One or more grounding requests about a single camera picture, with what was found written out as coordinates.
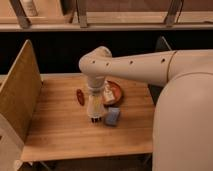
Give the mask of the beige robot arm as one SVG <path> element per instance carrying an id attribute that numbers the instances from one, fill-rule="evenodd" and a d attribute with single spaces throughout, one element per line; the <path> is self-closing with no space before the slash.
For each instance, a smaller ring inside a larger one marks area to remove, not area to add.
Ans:
<path id="1" fill-rule="evenodd" d="M 161 86 L 153 119 L 152 171 L 213 171 L 213 49 L 113 57 L 100 46 L 79 60 L 90 91 L 107 76 Z"/>

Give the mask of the beige gripper wrist body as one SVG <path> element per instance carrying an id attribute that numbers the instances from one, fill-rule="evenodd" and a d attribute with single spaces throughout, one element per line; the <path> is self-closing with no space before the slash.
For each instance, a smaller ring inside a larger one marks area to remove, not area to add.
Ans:
<path id="1" fill-rule="evenodd" d="M 87 87 L 90 94 L 100 94 L 104 89 L 104 85 L 105 85 L 104 76 L 87 77 Z"/>

